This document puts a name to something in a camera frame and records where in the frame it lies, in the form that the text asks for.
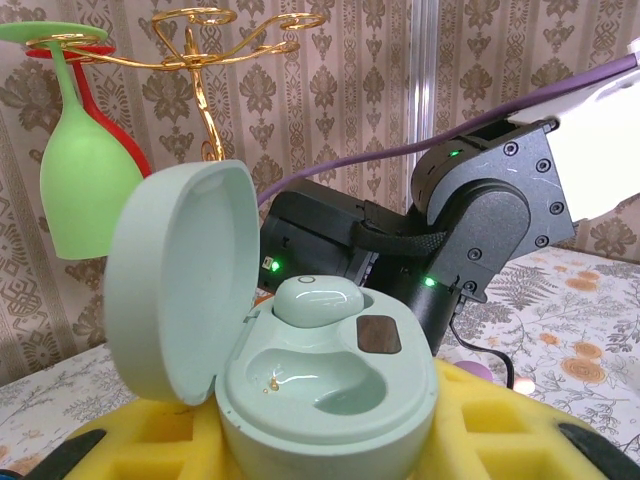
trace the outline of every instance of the purple cable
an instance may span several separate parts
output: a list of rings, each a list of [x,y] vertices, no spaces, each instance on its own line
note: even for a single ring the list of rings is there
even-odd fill
[[[534,92],[529,93],[528,95],[500,105],[499,107],[483,113],[482,115],[479,115],[469,120],[468,122],[463,123],[462,125],[458,125],[457,127],[452,128],[447,132],[441,133],[427,140],[422,140],[420,142],[411,143],[408,145],[401,145],[399,147],[393,147],[388,150],[381,150],[379,152],[361,153],[352,157],[340,158],[338,160],[305,168],[304,170],[300,170],[299,172],[290,175],[289,177],[277,181],[269,188],[265,189],[264,192],[258,195],[258,206],[269,200],[269,198],[282,190],[289,182],[297,178],[311,177],[313,175],[317,175],[318,173],[326,172],[327,170],[346,167],[349,165],[354,165],[356,163],[365,163],[372,160],[382,160],[386,158],[399,157],[402,155],[422,152],[483,123],[495,120],[505,115],[509,115],[513,112],[517,112],[518,110],[523,110],[525,108],[532,107],[533,105],[552,100],[560,95],[564,95],[574,90],[587,87],[606,78],[610,78],[614,75],[618,75],[620,73],[636,68],[637,66],[638,63],[635,55],[626,55],[622,58],[619,58],[618,60],[614,60],[604,65],[600,65],[599,67],[593,68],[588,72],[566,78],[557,83],[554,83],[553,85],[542,87]]]

